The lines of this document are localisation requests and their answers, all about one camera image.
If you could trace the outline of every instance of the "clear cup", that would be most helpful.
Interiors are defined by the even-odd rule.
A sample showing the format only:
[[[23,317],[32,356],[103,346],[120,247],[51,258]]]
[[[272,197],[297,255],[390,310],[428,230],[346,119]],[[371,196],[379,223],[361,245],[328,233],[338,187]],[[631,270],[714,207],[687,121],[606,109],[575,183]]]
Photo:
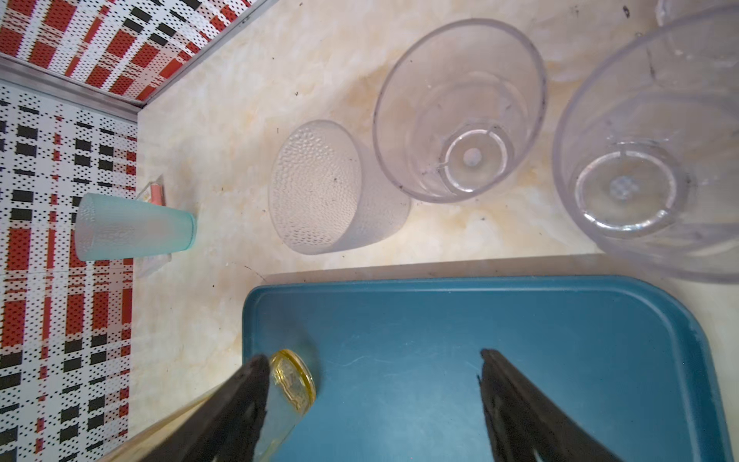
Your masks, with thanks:
[[[406,222],[410,198],[390,184],[377,159],[330,120],[300,126],[272,172],[270,215],[277,234],[301,254],[362,247]]]
[[[267,414],[254,447],[254,460],[268,462],[315,401],[316,385],[301,357],[287,349],[273,354]]]
[[[75,249],[83,261],[171,254],[195,241],[195,217],[141,200],[88,193],[77,210]]]
[[[709,8],[737,3],[739,3],[738,0],[659,0],[655,8],[657,24],[664,26],[678,18],[690,16]]]
[[[525,35],[492,19],[447,24],[387,76],[372,125],[375,153],[390,181],[416,199],[468,199],[521,164],[546,103],[544,64]]]
[[[604,251],[670,276],[739,281],[737,24],[739,6],[678,19],[608,58],[572,97],[554,181]]]

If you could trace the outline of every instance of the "clear plastic cup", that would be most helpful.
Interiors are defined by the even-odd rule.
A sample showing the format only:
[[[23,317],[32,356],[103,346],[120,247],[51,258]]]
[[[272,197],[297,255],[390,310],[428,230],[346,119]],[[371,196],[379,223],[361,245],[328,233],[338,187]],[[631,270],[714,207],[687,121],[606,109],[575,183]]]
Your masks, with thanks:
[[[544,64],[525,35],[492,19],[447,24],[387,76],[372,125],[375,153],[408,195],[464,200],[521,164],[546,103]]]
[[[171,254],[195,241],[195,217],[140,200],[88,193],[75,225],[75,249],[83,261]]]
[[[270,357],[267,415],[254,447],[255,462],[269,462],[316,401],[316,384],[302,358],[292,350]]]
[[[330,120],[290,134],[275,162],[269,201],[282,241],[308,255],[385,239],[410,210],[410,198],[390,184],[375,156]]]
[[[657,24],[664,26],[672,21],[728,4],[737,4],[739,0],[659,0],[655,13]]]
[[[572,97],[554,181],[604,251],[671,276],[739,281],[737,24],[739,6],[674,21],[608,58]]]

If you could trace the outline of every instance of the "plastic cup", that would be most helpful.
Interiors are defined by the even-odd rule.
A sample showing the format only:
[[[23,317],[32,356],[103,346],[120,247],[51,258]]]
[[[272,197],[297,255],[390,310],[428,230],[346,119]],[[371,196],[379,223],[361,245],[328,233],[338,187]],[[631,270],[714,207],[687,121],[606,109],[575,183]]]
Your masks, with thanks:
[[[372,153],[342,126],[315,120],[279,151],[269,191],[277,234],[301,254],[380,241],[406,222],[410,199],[390,184]]]
[[[664,26],[670,22],[728,4],[737,4],[737,0],[659,0],[655,8],[657,24]]]
[[[88,193],[75,226],[77,257],[109,260],[184,251],[195,240],[195,217],[140,200]]]
[[[292,350],[270,357],[267,415],[254,448],[256,462],[269,462],[316,401],[313,375]]]
[[[739,6],[661,27],[602,63],[565,109],[554,181],[604,251],[670,276],[739,281],[736,24]]]
[[[447,24],[390,71],[375,107],[375,153],[410,196],[464,200],[521,164],[546,102],[544,64],[525,35],[492,19]]]

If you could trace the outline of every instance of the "red and white patterned wall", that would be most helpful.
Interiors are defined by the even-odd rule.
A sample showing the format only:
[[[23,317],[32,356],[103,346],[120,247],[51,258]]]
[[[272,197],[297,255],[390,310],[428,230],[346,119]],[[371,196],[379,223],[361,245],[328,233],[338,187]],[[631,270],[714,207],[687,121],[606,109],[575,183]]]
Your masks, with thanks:
[[[0,53],[145,101],[250,6],[250,0],[7,0]]]
[[[87,192],[134,198],[136,125],[0,81],[0,461],[126,440],[133,261],[82,262]]]

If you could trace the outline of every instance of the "teal plastic tray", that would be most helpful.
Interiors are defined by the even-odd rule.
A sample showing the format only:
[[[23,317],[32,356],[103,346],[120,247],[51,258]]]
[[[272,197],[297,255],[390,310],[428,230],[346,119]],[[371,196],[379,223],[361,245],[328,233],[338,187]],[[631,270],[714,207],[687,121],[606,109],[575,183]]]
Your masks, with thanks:
[[[477,374],[500,350],[626,462],[729,462],[708,343],[617,276],[257,287],[244,357],[291,348],[318,398],[274,461],[492,461]]]

